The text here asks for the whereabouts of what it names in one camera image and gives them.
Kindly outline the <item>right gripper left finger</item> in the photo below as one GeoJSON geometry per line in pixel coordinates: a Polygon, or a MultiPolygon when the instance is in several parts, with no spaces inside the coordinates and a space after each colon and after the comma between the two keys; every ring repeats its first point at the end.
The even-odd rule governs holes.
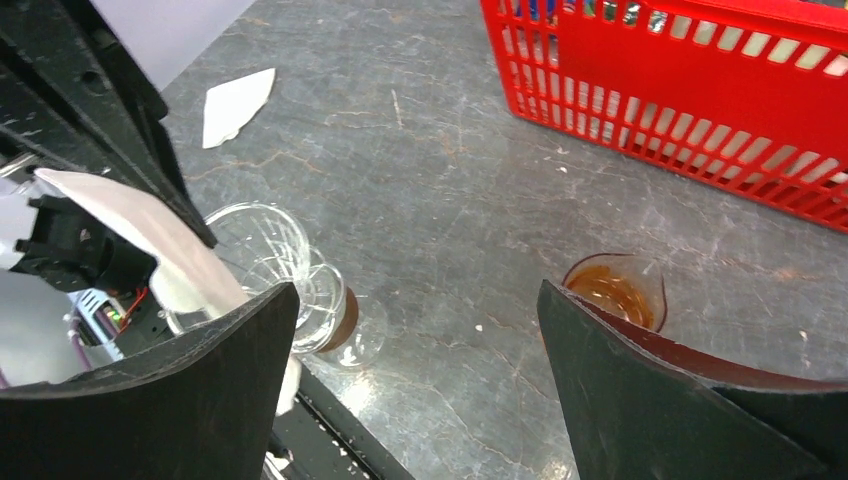
{"type": "Polygon", "coordinates": [[[258,479],[299,311],[284,283],[60,384],[1,394],[5,479],[258,479]]]}

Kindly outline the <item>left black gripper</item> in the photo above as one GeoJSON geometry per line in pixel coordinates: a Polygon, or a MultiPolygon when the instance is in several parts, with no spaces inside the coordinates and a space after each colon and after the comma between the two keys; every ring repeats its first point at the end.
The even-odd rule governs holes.
{"type": "MultiPolygon", "coordinates": [[[[1,163],[105,176],[169,207],[209,247],[162,119],[168,107],[89,1],[1,4],[1,163]]],[[[9,270],[72,293],[130,295],[157,261],[66,197],[13,197],[9,270]]]]}

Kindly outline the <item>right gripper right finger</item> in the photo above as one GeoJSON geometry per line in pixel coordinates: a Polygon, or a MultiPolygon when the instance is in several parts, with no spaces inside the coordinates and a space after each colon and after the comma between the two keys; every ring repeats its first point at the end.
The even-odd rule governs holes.
{"type": "Polygon", "coordinates": [[[583,479],[843,479],[847,385],[730,362],[544,281],[537,314],[583,479]]]}

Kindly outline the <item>clear glass dripper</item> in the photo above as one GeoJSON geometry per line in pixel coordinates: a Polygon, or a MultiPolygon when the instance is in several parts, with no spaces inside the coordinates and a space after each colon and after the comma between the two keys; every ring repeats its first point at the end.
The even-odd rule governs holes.
{"type": "Polygon", "coordinates": [[[387,338],[385,308],[373,297],[355,293],[339,269],[311,245],[305,229],[289,212],[273,204],[242,202],[214,211],[205,221],[218,240],[215,254],[248,296],[282,283],[296,287],[300,307],[293,356],[357,368],[380,353],[387,338]],[[347,287],[358,300],[357,327],[341,347],[318,353],[337,328],[347,287]]]}

